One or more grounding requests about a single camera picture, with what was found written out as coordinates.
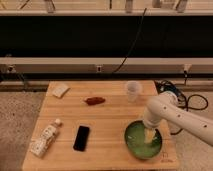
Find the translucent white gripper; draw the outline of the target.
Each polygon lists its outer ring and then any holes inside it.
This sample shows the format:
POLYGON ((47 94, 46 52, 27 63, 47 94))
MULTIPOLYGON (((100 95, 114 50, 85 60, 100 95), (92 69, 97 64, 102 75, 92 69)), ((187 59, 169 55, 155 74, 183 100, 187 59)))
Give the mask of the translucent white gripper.
POLYGON ((159 126, 161 120, 162 120, 161 117, 158 117, 155 115, 145 115, 143 117, 143 123, 144 123, 145 127, 147 128, 145 130, 145 140, 144 140, 145 143, 152 142, 152 140, 156 134, 156 131, 153 129, 156 129, 159 126))

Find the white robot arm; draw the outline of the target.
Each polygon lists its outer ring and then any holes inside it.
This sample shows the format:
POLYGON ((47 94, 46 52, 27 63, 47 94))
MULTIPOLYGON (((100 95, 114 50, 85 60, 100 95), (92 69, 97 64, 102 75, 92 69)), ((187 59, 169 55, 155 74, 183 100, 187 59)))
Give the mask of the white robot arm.
POLYGON ((171 91, 151 97, 144 110, 143 123, 146 128, 157 128, 162 119, 213 146, 213 120, 180 109, 177 96, 171 91))

